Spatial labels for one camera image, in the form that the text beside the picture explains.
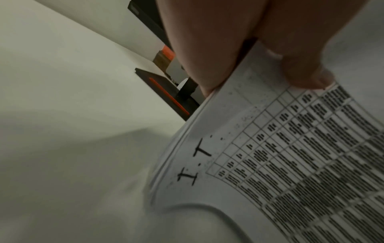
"ink mark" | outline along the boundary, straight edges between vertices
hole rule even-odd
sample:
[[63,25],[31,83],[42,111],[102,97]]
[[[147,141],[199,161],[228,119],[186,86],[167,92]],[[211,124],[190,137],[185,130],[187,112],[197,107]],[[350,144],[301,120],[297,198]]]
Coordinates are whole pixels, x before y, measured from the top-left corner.
[[203,138],[200,139],[199,144],[198,144],[197,147],[195,148],[195,153],[193,154],[193,157],[196,156],[196,154],[197,154],[198,151],[199,151],[199,152],[202,152],[202,153],[205,154],[206,156],[209,156],[209,157],[212,156],[210,153],[208,153],[208,152],[206,152],[205,150],[203,150],[203,149],[200,148],[200,144],[201,144],[202,141],[203,141]]
[[196,173],[195,176],[184,174],[184,167],[183,167],[183,169],[181,169],[181,172],[177,175],[177,181],[179,181],[181,179],[181,177],[192,178],[193,179],[192,186],[193,186],[195,184],[196,179],[197,179],[197,174],[198,173]]

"wall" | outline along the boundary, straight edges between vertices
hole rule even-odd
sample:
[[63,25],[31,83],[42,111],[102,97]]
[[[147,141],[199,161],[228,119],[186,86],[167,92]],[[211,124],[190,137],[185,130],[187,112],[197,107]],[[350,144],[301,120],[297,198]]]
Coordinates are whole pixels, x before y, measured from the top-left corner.
[[128,10],[130,0],[36,1],[148,60],[164,45]]

